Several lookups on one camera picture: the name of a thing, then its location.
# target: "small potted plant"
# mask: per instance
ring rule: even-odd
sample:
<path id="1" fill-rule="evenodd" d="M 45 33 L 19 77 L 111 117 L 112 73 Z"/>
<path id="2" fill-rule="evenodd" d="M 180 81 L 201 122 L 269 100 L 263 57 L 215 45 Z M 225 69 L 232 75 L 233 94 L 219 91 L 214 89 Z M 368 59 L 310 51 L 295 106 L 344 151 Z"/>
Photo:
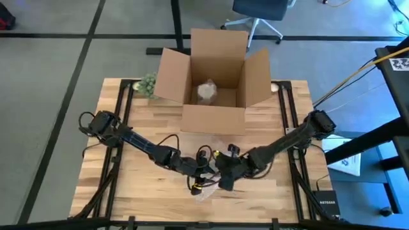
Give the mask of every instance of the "small potted plant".
<path id="1" fill-rule="evenodd" d="M 156 76 L 156 73 L 146 74 L 139 82 L 135 82 L 132 86 L 133 89 L 149 99 L 157 99 L 157 96 L 153 94 L 155 90 Z"/>

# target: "qr code sticker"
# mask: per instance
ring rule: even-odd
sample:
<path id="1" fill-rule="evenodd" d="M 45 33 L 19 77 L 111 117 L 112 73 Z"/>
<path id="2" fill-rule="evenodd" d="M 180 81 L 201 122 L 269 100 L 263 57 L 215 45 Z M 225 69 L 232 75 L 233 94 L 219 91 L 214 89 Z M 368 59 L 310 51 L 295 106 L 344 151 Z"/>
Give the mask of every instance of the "qr code sticker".
<path id="1" fill-rule="evenodd" d="M 389 61 L 394 71 L 409 71 L 409 58 L 390 58 Z"/>

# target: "open cardboard box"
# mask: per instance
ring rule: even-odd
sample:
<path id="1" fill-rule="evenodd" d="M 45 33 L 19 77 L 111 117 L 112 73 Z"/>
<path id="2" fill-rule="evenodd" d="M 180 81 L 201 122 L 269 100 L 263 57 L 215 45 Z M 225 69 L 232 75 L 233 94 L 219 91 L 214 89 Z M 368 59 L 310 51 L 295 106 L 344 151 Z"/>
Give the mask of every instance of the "open cardboard box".
<path id="1" fill-rule="evenodd" d="M 181 130 L 245 134 L 245 108 L 271 96 L 267 49 L 245 59 L 248 33 L 192 29 L 191 56 L 164 49 L 155 95 L 183 104 Z M 197 105 L 197 86 L 217 86 L 211 105 Z"/>

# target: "wooden tabletop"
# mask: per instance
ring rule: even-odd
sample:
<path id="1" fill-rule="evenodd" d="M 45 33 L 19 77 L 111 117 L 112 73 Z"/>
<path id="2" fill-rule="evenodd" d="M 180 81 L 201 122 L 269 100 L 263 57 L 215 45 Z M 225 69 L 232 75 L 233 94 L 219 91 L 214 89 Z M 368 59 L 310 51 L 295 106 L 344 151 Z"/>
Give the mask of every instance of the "wooden tabletop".
<path id="1" fill-rule="evenodd" d="M 104 80 L 97 111 L 114 111 L 120 81 Z M 308 84 L 304 80 L 293 80 L 291 83 L 298 120 L 302 122 L 313 109 Z M 128 125 L 154 143 L 169 134 L 178 134 L 182 155 L 190 157 L 194 157 L 198 147 L 204 144 L 214 150 L 226 151 L 228 144 L 234 143 L 244 153 L 255 146 L 270 144 L 284 135 L 277 93 L 246 109 L 244 136 L 181 132 L 181 111 L 179 103 L 163 99 L 148 100 L 136 95 L 132 100 Z M 97 140 L 91 138 L 88 145 L 95 143 Z M 165 144 L 176 147 L 173 139 Z M 280 223 L 298 222 L 286 154 L 283 152 L 276 156 L 272 170 L 265 178 L 238 180 L 234 191 L 218 189 L 209 198 L 197 202 L 186 186 L 186 176 L 158 167 L 146 154 L 125 144 L 111 220 L 128 220 L 133 215 L 138 221 L 271 222 L 271 218 L 278 218 Z M 80 212 L 97 190 L 104 157 L 105 146 L 87 150 L 70 215 Z M 311 146 L 305 159 L 311 186 L 315 188 L 316 180 L 328 174 L 324 154 Z M 329 177 L 320 180 L 320 188 L 332 189 Z M 304 216 L 308 217 L 305 195 L 301 189 L 300 192 Z"/>

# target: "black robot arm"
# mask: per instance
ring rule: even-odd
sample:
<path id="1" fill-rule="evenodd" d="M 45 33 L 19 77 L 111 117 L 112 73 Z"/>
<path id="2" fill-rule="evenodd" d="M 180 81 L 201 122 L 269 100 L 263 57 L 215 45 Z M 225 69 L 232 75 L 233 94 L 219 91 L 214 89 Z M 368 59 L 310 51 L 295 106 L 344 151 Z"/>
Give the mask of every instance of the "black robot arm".
<path id="1" fill-rule="evenodd" d="M 109 147 L 118 147 L 123 141 L 143 151 L 155 164 L 165 169 L 177 171 L 187 176 L 195 176 L 202 171 L 197 161 L 190 157 L 181 157 L 180 150 L 170 146 L 153 144 L 132 128 L 121 123 L 119 117 L 109 111 L 99 111 L 88 127 L 80 123 L 79 130 Z"/>
<path id="2" fill-rule="evenodd" d="M 274 161 L 276 154 L 294 146 L 304 148 L 311 138 L 323 139 L 330 135 L 335 127 L 324 111 L 312 111 L 298 128 L 268 146 L 252 148 L 238 158 L 218 155 L 216 167 L 221 176 L 219 187 L 232 190 L 237 179 L 255 177 Z"/>

